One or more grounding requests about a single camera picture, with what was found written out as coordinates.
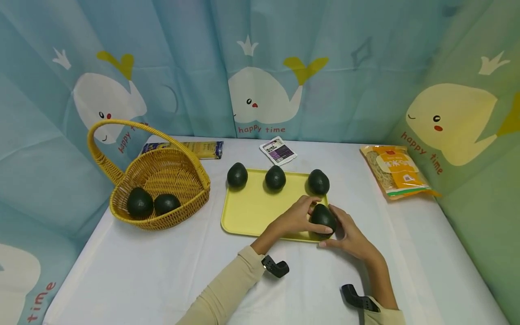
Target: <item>plastic tray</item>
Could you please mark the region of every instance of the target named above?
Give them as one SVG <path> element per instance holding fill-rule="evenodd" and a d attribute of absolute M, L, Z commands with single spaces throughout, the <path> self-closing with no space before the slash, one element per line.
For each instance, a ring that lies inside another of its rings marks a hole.
<path fill-rule="evenodd" d="M 307 188 L 309 174 L 285 172 L 284 188 L 273 193 L 266 188 L 264 178 L 267 171 L 248 169 L 248 182 L 244 188 L 228 188 L 220 224 L 228 233 L 260 236 L 265 228 L 285 212 L 300 196 L 312 195 Z M 327 196 L 321 203 L 328 205 Z M 283 237 L 287 240 L 319 242 L 323 240 L 308 231 Z"/>

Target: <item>small package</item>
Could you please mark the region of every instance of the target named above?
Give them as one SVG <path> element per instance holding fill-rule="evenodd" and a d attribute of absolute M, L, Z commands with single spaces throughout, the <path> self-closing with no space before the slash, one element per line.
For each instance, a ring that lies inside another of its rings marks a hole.
<path fill-rule="evenodd" d="M 266 144 L 260 146 L 260 150 L 276 166 L 286 164 L 298 156 L 283 142 L 282 138 L 276 137 Z"/>
<path fill-rule="evenodd" d="M 200 160 L 204 159 L 220 159 L 222 158 L 222 147 L 224 141 L 208 141 L 208 142 L 181 142 L 190 149 Z M 145 144 L 141 154 L 161 148 L 169 148 L 172 144 L 169 142 Z"/>
<path fill-rule="evenodd" d="M 407 148 L 402 146 L 363 146 L 361 152 L 381 189 L 390 200 L 426 192 L 439 196 L 426 182 Z"/>

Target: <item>sleeve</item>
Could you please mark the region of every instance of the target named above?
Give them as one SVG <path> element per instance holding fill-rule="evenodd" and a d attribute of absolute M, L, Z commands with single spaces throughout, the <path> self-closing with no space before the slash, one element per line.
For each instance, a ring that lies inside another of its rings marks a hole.
<path fill-rule="evenodd" d="M 386 309 L 382 307 L 373 297 L 370 297 L 378 307 L 379 312 L 369 311 L 365 312 L 365 325 L 406 325 L 405 316 L 401 310 Z"/>
<path fill-rule="evenodd" d="M 246 246 L 202 291 L 177 325 L 225 324 L 264 274 L 263 258 Z"/>

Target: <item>yellow whale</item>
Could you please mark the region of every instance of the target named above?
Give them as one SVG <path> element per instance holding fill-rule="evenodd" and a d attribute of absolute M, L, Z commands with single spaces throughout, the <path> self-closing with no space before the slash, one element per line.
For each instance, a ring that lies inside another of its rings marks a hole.
<path fill-rule="evenodd" d="M 430 147 L 440 150 L 455 166 L 466 165 L 497 137 L 520 131 L 520 93 L 498 131 L 482 140 L 497 98 L 490 92 L 457 84 L 437 84 L 412 102 L 406 122 Z"/>

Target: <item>white whale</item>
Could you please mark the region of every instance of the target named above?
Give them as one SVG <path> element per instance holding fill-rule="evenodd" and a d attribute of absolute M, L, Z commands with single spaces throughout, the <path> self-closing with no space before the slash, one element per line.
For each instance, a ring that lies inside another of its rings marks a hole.
<path fill-rule="evenodd" d="M 319 58 L 305 67 L 300 59 L 295 57 L 284 61 L 294 72 L 299 83 L 291 99 L 270 73 L 254 67 L 240 70 L 228 80 L 235 122 L 259 121 L 274 124 L 292 119 L 300 109 L 304 83 L 327 62 L 328 58 Z"/>
<path fill-rule="evenodd" d="M 25 296 L 40 278 L 40 262 L 24 250 L 0 244 L 0 265 L 0 324 L 16 325 Z"/>
<path fill-rule="evenodd" d="M 101 51 L 97 58 L 108 61 L 128 79 L 130 92 L 119 82 L 98 73 L 85 73 L 77 80 L 73 90 L 77 112 L 90 129 L 103 119 L 132 120 L 146 114 L 145 101 L 132 82 L 134 57 L 125 54 L 118 62 L 110 53 Z M 121 124 L 107 124 L 94 132 L 94 137 L 104 144 L 117 141 L 123 130 Z"/>

